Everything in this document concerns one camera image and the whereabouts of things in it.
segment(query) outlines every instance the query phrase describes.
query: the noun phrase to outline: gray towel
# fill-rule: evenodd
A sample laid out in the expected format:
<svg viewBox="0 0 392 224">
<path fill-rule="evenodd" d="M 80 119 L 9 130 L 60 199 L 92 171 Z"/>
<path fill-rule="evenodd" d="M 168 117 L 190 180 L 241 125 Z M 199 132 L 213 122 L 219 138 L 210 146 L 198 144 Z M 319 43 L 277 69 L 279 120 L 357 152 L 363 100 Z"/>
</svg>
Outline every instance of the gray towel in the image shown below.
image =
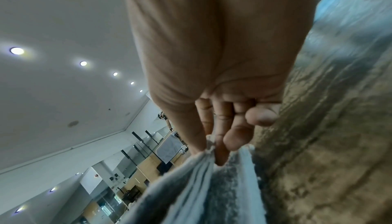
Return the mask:
<svg viewBox="0 0 392 224">
<path fill-rule="evenodd" d="M 214 147 L 154 182 L 126 214 L 125 224 L 265 224 L 249 147 L 214 165 Z"/>
</svg>

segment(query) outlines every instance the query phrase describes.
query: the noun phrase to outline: skin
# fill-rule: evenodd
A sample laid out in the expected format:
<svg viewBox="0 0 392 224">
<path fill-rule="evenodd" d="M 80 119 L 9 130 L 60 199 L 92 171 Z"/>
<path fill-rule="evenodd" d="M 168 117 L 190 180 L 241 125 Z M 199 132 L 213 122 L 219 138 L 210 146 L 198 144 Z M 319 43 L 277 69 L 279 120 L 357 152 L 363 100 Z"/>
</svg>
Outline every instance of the skin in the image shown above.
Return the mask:
<svg viewBox="0 0 392 224">
<path fill-rule="evenodd" d="M 276 121 L 317 0 L 126 2 L 151 97 L 192 153 L 215 126 L 222 165 Z"/>
</svg>

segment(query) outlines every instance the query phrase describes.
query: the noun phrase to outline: ceiling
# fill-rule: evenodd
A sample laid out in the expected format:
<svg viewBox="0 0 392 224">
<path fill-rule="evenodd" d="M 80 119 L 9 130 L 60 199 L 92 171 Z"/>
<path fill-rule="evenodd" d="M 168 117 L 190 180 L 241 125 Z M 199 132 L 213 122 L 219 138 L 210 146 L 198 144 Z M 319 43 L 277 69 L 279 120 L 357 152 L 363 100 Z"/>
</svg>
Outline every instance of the ceiling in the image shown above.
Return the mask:
<svg viewBox="0 0 392 224">
<path fill-rule="evenodd" d="M 148 101 L 124 0 L 0 6 L 0 170 L 122 131 Z"/>
<path fill-rule="evenodd" d="M 24 204 L 5 212 L 0 215 L 0 224 L 49 224 L 79 187 L 81 176 L 81 173 L 75 175 L 57 185 L 55 191 L 50 192 L 48 189 Z M 24 209 L 15 213 L 21 206 Z"/>
</svg>

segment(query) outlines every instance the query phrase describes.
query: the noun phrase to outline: ceiling light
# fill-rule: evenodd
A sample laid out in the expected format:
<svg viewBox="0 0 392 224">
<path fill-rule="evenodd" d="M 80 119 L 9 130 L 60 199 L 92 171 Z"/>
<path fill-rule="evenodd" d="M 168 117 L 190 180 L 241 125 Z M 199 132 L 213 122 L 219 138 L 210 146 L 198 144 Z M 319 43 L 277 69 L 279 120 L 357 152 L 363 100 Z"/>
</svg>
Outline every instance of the ceiling light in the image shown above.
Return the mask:
<svg viewBox="0 0 392 224">
<path fill-rule="evenodd" d="M 24 50 L 18 47 L 13 47 L 10 48 L 9 50 L 11 53 L 13 53 L 14 55 L 22 55 L 24 53 Z"/>
<path fill-rule="evenodd" d="M 22 211 L 23 209 L 24 209 L 24 207 L 20 207 L 17 209 L 17 211 L 15 211 L 15 213 L 18 213 L 18 212 Z"/>
</svg>

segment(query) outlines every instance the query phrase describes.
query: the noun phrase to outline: round ceiling vent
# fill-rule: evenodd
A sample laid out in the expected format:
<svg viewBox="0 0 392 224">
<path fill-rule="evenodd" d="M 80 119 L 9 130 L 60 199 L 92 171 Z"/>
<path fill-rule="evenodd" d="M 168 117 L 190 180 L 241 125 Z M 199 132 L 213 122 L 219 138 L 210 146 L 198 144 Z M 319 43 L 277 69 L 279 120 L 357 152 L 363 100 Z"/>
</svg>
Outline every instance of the round ceiling vent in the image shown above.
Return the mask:
<svg viewBox="0 0 392 224">
<path fill-rule="evenodd" d="M 76 126 L 76 125 L 78 125 L 78 124 L 79 124 L 79 121 L 78 121 L 78 120 L 72 121 L 72 122 L 70 122 L 70 123 L 68 124 L 68 128 L 72 128 L 73 126 Z"/>
</svg>

